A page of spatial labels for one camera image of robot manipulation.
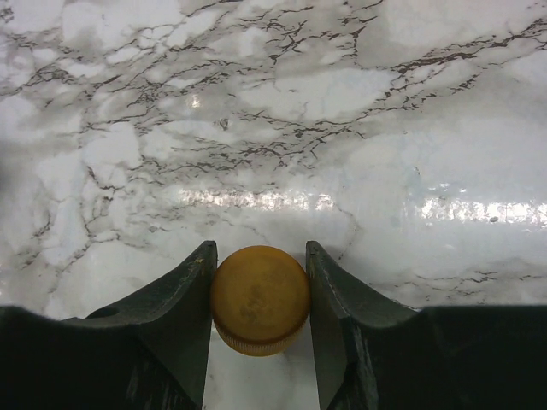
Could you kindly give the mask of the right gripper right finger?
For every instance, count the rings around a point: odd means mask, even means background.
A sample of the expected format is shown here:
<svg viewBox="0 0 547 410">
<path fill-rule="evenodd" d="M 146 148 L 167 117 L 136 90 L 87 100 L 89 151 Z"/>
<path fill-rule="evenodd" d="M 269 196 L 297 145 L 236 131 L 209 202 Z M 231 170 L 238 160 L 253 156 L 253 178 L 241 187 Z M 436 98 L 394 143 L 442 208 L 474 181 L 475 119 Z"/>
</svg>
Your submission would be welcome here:
<svg viewBox="0 0 547 410">
<path fill-rule="evenodd" d="M 543 306 L 414 311 L 306 245 L 323 409 L 543 409 Z"/>
</svg>

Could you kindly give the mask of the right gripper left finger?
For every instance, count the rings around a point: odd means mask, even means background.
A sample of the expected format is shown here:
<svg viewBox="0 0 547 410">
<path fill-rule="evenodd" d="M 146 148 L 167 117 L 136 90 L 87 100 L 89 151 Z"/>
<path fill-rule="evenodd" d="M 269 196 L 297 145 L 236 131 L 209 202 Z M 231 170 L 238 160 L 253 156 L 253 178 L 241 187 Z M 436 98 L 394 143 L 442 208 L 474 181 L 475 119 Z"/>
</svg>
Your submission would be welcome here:
<svg viewBox="0 0 547 410">
<path fill-rule="evenodd" d="M 214 242 L 79 319 L 1 310 L 4 409 L 199 409 L 209 356 Z"/>
</svg>

